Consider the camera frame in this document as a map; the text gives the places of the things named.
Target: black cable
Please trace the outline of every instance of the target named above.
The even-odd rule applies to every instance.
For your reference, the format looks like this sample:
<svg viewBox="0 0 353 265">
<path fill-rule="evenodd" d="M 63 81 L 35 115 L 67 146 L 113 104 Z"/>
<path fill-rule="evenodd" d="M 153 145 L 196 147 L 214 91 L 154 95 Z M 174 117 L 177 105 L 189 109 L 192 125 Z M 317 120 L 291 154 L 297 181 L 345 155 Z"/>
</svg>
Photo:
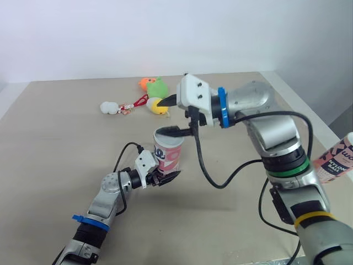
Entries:
<svg viewBox="0 0 353 265">
<path fill-rule="evenodd" d="M 61 256 L 61 253 L 64 251 L 65 247 L 60 251 L 60 253 L 56 256 L 55 260 L 53 261 L 52 265 L 55 265 L 56 262 L 58 261 L 58 259 L 60 258 Z"/>
<path fill-rule="evenodd" d="M 117 166 L 118 166 L 118 164 L 119 164 L 119 162 L 120 162 L 120 159 L 121 159 L 121 157 L 122 157 L 122 154 L 125 152 L 125 149 L 126 149 L 129 145 L 136 145 L 137 148 L 138 148 L 139 146 L 141 146 L 141 145 L 139 145 L 139 144 L 137 144 L 137 143 L 135 143 L 135 142 L 128 142 L 128 143 L 124 146 L 124 148 L 121 150 L 120 155 L 119 155 L 119 158 L 117 159 L 116 164 L 115 164 L 115 167 L 114 167 L 114 169 L 113 169 L 113 172 L 116 172 L 116 169 L 117 169 Z"/>
<path fill-rule="evenodd" d="M 202 170 L 203 174 L 205 175 L 206 179 L 208 180 L 208 182 L 217 189 L 224 189 L 226 186 L 228 186 L 228 184 L 232 181 L 234 176 L 240 170 L 242 170 L 244 167 L 246 167 L 247 165 L 250 165 L 252 163 L 262 162 L 261 159 L 257 159 L 257 160 L 250 160 L 248 162 L 243 163 L 227 178 L 227 180 L 223 184 L 218 185 L 216 182 L 213 181 L 213 179 L 211 178 L 211 176 L 207 172 L 207 169 L 204 164 L 204 159 L 202 158 L 201 144 L 200 144 L 200 138 L 199 138 L 199 127 L 195 126 L 193 128 L 193 132 L 194 132 L 194 137 L 195 137 L 195 142 L 196 142 L 197 157 L 199 159 L 199 164 L 200 164 L 201 170 Z"/>
<path fill-rule="evenodd" d="M 291 265 L 293 263 L 293 261 L 296 259 L 297 255 L 299 253 L 300 247 L 301 247 L 301 244 L 300 244 L 300 241 L 298 241 L 297 248 L 294 251 L 293 256 L 290 258 L 290 260 L 287 262 L 286 265 Z"/>
<path fill-rule="evenodd" d="M 117 181 L 118 181 L 118 183 L 119 183 L 119 189 L 120 189 L 120 194 L 121 194 L 121 197 L 122 197 L 122 202 L 123 202 L 123 204 L 124 204 L 124 208 L 123 208 L 120 212 L 116 213 L 115 216 L 118 216 L 119 214 L 122 214 L 122 213 L 125 212 L 126 209 L 127 209 L 125 194 L 124 194 L 124 191 L 123 191 L 123 189 L 122 189 L 121 178 L 120 178 L 120 171 L 119 171 L 119 170 L 117 171 Z"/>
<path fill-rule="evenodd" d="M 114 169 L 113 169 L 113 172 L 116 172 L 116 169 L 117 169 L 117 167 L 118 167 L 118 165 L 119 165 L 119 162 L 120 162 L 120 160 L 121 160 L 121 157 L 122 157 L 122 155 L 124 154 L 126 148 L 127 148 L 129 145 L 136 145 L 138 153 L 141 153 L 141 152 L 143 151 L 143 147 L 142 147 L 141 145 L 139 145 L 138 143 L 136 143 L 136 142 L 128 142 L 128 143 L 124 146 L 124 148 L 121 150 L 120 155 L 119 155 L 119 158 L 117 159 L 116 164 L 115 164 L 115 167 L 114 167 Z M 118 216 L 119 214 L 122 214 L 122 213 L 125 212 L 126 209 L 127 209 L 125 194 L 124 194 L 124 191 L 122 190 L 122 185 L 121 185 L 120 171 L 117 172 L 117 181 L 118 181 L 118 183 L 119 183 L 119 189 L 120 189 L 120 193 L 121 193 L 121 197 L 122 197 L 122 202 L 123 202 L 123 204 L 124 204 L 124 208 L 123 208 L 121 211 L 119 211 L 118 213 L 116 213 L 115 216 Z"/>
<path fill-rule="evenodd" d="M 264 116 L 273 116 L 273 115 L 297 116 L 306 122 L 306 124 L 308 126 L 308 131 L 309 131 L 307 156 L 310 158 L 311 153 L 312 153 L 312 147 L 313 147 L 313 126 L 312 126 L 310 120 L 305 115 L 303 115 L 301 113 L 287 112 L 287 111 L 259 113 L 259 114 L 248 115 L 248 116 L 242 117 L 240 119 L 237 119 L 236 121 L 234 121 L 234 125 L 237 123 L 240 123 L 242 121 L 245 121 L 245 120 L 264 117 Z M 218 185 L 216 182 L 213 181 L 213 179 L 211 178 L 211 176 L 207 172 L 207 169 L 204 164 L 204 159 L 202 158 L 201 144 L 200 144 L 200 138 L 199 138 L 199 126 L 197 124 L 195 124 L 191 129 L 194 133 L 194 138 L 195 138 L 195 142 L 196 142 L 197 157 L 199 159 L 199 164 L 200 164 L 201 170 L 202 170 L 204 176 L 206 177 L 206 179 L 208 180 L 208 182 L 217 189 L 225 188 L 230 183 L 230 181 L 233 179 L 235 174 L 237 174 L 239 172 L 239 170 L 241 170 L 243 167 L 245 167 L 251 163 L 261 162 L 259 160 L 251 160 L 247 163 L 242 164 L 239 168 L 236 169 L 236 171 L 233 172 L 233 174 L 230 175 L 230 177 L 223 184 Z"/>
<path fill-rule="evenodd" d="M 263 188 L 262 188 L 262 190 L 261 190 L 260 197 L 259 197 L 259 215 L 260 215 L 261 220 L 262 220 L 265 224 L 267 224 L 267 225 L 269 225 L 269 226 L 271 226 L 271 227 L 273 227 L 273 228 L 275 228 L 275 229 L 281 230 L 281 231 L 283 231 L 283 232 L 289 233 L 289 234 L 294 235 L 294 236 L 298 236 L 297 233 L 295 233 L 295 232 L 293 232 L 293 231 L 291 231 L 291 230 L 287 230 L 287 229 L 281 228 L 281 227 L 279 227 L 279 226 L 276 226 L 276 225 L 274 225 L 274 224 L 271 224 L 270 222 L 266 221 L 265 218 L 263 217 L 263 212 L 262 212 L 261 207 L 262 207 L 262 203 L 263 203 L 264 192 L 265 192 L 265 189 L 266 189 L 266 186 L 267 186 L 268 182 L 269 182 L 269 179 L 266 178 L 266 181 L 265 181 L 265 183 L 264 183 L 264 185 L 263 185 Z"/>
</svg>

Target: green ring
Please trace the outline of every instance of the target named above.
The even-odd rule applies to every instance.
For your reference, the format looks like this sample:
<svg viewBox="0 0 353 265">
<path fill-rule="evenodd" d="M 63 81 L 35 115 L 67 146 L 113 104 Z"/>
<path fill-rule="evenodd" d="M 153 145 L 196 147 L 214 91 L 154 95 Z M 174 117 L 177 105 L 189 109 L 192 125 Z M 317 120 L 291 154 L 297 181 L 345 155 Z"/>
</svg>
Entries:
<svg viewBox="0 0 353 265">
<path fill-rule="evenodd" d="M 286 178 L 286 177 L 290 177 L 292 175 L 301 173 L 304 169 L 306 169 L 308 166 L 310 165 L 310 161 L 308 158 L 305 159 L 304 163 L 302 163 L 300 166 L 293 168 L 291 170 L 288 171 L 282 171 L 282 172 L 272 172 L 272 171 L 268 171 L 268 174 L 270 174 L 271 176 L 274 177 L 279 177 L 279 178 Z"/>
</svg>

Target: pink packaging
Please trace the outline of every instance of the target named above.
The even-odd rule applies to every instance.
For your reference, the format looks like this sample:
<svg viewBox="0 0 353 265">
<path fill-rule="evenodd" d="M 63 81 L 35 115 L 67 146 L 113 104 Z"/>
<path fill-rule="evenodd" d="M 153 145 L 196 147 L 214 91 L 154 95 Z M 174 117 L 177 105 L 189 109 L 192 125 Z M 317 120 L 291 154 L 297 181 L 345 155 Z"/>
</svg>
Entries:
<svg viewBox="0 0 353 265">
<path fill-rule="evenodd" d="M 167 175 L 179 170 L 181 144 L 184 138 L 156 134 L 156 131 L 153 133 L 154 155 L 159 161 L 158 171 Z"/>
<path fill-rule="evenodd" d="M 334 181 L 353 169 L 353 132 L 347 134 L 332 148 L 314 160 L 317 175 L 322 183 Z"/>
</svg>

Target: orange plush toy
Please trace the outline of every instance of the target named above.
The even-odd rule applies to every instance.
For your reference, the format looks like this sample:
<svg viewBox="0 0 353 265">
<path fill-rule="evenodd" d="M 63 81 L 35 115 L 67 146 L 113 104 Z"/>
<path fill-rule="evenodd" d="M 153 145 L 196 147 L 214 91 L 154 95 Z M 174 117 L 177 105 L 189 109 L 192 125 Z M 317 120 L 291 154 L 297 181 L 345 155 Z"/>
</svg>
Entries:
<svg viewBox="0 0 353 265">
<path fill-rule="evenodd" d="M 147 91 L 147 83 L 154 83 L 156 81 L 155 78 L 145 77 L 139 81 L 139 85 L 141 86 L 143 91 Z"/>
</svg>

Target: green plush toy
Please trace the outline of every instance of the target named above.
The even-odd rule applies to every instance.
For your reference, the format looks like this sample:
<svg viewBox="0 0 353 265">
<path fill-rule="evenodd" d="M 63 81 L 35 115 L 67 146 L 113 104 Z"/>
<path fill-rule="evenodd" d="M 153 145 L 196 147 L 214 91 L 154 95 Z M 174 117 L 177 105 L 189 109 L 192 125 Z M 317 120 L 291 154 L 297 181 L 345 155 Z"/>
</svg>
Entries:
<svg viewBox="0 0 353 265">
<path fill-rule="evenodd" d="M 168 95 L 168 87 L 160 77 L 154 83 L 147 83 L 149 98 L 165 98 Z"/>
</svg>

